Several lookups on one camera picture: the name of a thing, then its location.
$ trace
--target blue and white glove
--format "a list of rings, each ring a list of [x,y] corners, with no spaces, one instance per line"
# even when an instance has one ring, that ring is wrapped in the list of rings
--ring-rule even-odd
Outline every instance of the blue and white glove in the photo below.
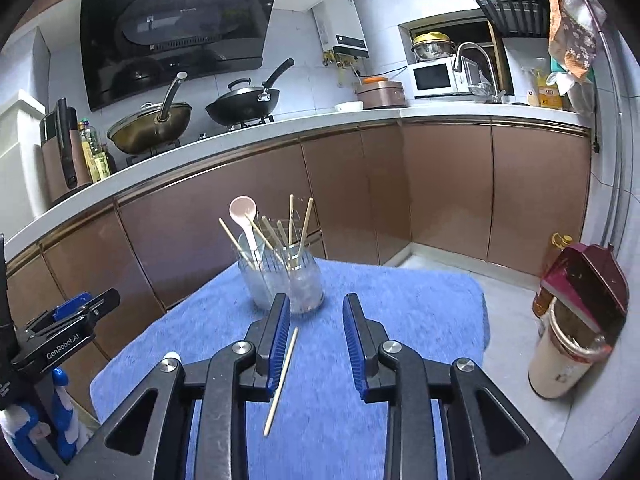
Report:
[[[52,371],[54,394],[51,405],[53,424],[58,430],[56,451],[68,463],[91,436],[78,421],[71,397],[66,391],[69,378],[60,368]],[[50,434],[48,424],[41,422],[30,404],[14,404],[0,411],[0,428],[24,469],[38,480],[54,480],[56,474],[36,449],[35,442]]]

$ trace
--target black range hood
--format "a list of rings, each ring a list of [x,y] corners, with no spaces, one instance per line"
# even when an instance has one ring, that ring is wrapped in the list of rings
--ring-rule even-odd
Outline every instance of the black range hood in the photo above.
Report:
[[[89,108],[189,78],[254,70],[274,0],[82,0]]]

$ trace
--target faucet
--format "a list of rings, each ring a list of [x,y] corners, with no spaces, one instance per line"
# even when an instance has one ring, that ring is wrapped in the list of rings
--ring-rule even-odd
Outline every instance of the faucet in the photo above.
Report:
[[[453,70],[454,72],[462,72],[462,56],[460,53],[466,48],[474,48],[482,52],[482,55],[486,58],[486,63],[489,65],[489,72],[491,72],[491,84],[494,87],[494,95],[491,97],[491,102],[496,104],[502,103],[502,96],[504,95],[504,90],[498,90],[498,81],[495,77],[494,66],[491,64],[491,59],[489,55],[484,51],[477,43],[472,43],[471,41],[465,41],[465,43],[461,43],[458,47],[458,51],[456,52],[456,59],[453,62]]]

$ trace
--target white spoon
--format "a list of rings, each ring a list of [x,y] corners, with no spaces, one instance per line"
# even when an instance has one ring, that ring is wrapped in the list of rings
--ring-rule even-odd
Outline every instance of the white spoon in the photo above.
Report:
[[[259,263],[261,258],[260,254],[258,254],[258,244],[255,241],[254,229],[251,227],[251,222],[249,222],[249,219],[252,221],[255,219],[256,211],[257,207],[255,206],[254,199],[250,196],[238,196],[229,204],[229,216],[231,216],[231,219],[244,231],[244,236],[246,236],[246,241],[251,250],[252,259],[254,259],[256,263]]]

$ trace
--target metal bolt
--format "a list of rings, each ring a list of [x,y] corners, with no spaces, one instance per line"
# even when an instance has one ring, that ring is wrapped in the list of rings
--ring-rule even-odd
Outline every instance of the metal bolt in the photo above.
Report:
[[[240,355],[246,354],[249,350],[251,350],[251,343],[247,341],[238,341],[237,343],[234,343],[231,349],[236,354],[240,354]]]
[[[385,341],[382,343],[382,349],[388,354],[397,354],[402,350],[402,345],[398,341]]]
[[[174,357],[165,357],[160,361],[160,369],[163,372],[173,372],[177,367],[180,361]]]
[[[476,368],[476,364],[469,358],[463,357],[456,361],[456,366],[461,372],[471,372]]]

